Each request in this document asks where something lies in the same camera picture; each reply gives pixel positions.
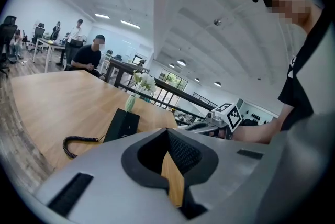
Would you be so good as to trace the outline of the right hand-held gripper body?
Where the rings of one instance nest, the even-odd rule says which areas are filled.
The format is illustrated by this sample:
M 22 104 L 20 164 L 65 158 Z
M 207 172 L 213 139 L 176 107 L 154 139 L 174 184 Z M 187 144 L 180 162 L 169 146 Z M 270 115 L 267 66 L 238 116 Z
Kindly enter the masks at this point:
M 222 138 L 228 140 L 232 139 L 233 132 L 242 122 L 241 114 L 235 103 L 224 103 L 214 108 L 207 114 L 206 119 L 218 128 L 218 135 L 223 130 Z

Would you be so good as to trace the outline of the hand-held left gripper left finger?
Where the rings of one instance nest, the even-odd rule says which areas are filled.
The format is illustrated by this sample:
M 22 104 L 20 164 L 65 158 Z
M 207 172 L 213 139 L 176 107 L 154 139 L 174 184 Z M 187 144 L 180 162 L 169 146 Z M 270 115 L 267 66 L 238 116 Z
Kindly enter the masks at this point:
M 73 223 L 186 223 L 162 176 L 166 154 L 175 164 L 199 158 L 206 137 L 157 129 L 103 143 L 53 173 L 35 197 Z

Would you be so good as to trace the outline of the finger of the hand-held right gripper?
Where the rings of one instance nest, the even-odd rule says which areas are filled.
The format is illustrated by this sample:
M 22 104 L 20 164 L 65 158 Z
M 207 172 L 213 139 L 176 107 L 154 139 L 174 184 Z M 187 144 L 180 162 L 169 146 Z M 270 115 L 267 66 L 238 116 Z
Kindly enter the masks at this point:
M 190 125 L 180 125 L 178 128 L 203 135 L 208 135 L 210 133 L 209 125 L 205 122 L 194 122 Z

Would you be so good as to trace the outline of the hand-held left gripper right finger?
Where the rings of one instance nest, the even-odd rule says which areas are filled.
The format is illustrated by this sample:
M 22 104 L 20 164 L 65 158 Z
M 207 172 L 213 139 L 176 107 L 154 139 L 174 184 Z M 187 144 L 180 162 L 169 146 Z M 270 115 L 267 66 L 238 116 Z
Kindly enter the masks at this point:
M 183 209 L 235 206 L 234 196 L 250 178 L 269 145 L 167 129 L 169 155 L 184 179 Z

